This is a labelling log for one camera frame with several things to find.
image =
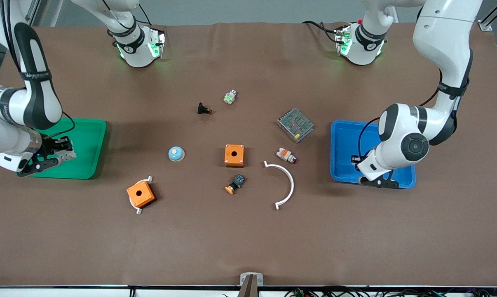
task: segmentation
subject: brown table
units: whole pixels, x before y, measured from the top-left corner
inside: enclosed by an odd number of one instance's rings
[[[166,60],[128,67],[105,28],[37,28],[60,100],[101,118],[109,142],[93,180],[17,178],[0,168],[0,285],[230,284],[258,271],[271,285],[497,285],[497,51],[474,30],[459,128],[417,165],[411,190],[337,184],[334,120],[366,121],[418,104],[438,70],[396,24],[372,65],[353,66],[300,24],[168,28]],[[0,84],[21,86],[12,63]],[[236,102],[222,102],[238,91]],[[215,109],[197,115],[199,102]],[[316,128],[294,144],[275,124],[298,107]],[[226,144],[246,146],[227,169]],[[186,158],[167,158],[174,145]],[[285,147],[299,158],[285,165]],[[263,161],[284,164],[288,179]],[[224,186],[242,173],[235,196]],[[159,201],[138,216],[126,188],[153,175]]]

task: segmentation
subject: plastic tray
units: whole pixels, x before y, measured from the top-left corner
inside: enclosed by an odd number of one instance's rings
[[[104,141],[107,124],[103,120],[88,118],[75,118],[77,126],[71,132],[65,133],[73,143],[73,148],[77,154],[74,160],[65,161],[62,165],[45,170],[32,177],[51,177],[56,179],[80,179],[91,178],[98,165],[98,158]],[[71,127],[68,118],[62,118],[60,122],[47,130],[38,132],[50,135],[59,131],[67,130]]]
[[[358,135],[365,123],[350,120],[336,120],[331,125],[331,176],[339,182],[358,184],[363,176],[351,163],[351,156],[358,155]],[[378,125],[370,124],[362,134],[361,151],[366,154],[380,143]],[[416,183],[415,165],[395,169],[392,180],[399,182],[399,188],[413,188]]]

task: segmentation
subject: green tray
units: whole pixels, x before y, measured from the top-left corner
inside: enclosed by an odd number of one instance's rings
[[[74,118],[74,120],[77,124],[75,129],[60,135],[59,137],[68,136],[69,139],[71,139],[77,158],[64,161],[62,165],[37,173],[32,175],[32,177],[85,180],[94,175],[96,165],[98,164],[98,158],[100,157],[107,124],[103,120],[89,118]],[[62,118],[52,128],[38,130],[38,132],[51,135],[59,131],[67,130],[70,127],[71,121],[68,118]]]

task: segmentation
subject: orange square block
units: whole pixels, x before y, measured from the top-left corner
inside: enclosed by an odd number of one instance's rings
[[[243,167],[245,147],[243,144],[227,144],[225,146],[225,165],[229,167]]]
[[[139,181],[128,188],[128,196],[135,207],[141,208],[155,200],[147,181]]]

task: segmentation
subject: perforated metal box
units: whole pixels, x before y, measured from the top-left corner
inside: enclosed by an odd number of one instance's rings
[[[313,131],[314,124],[295,108],[278,119],[278,126],[280,126],[295,143],[299,143]]]

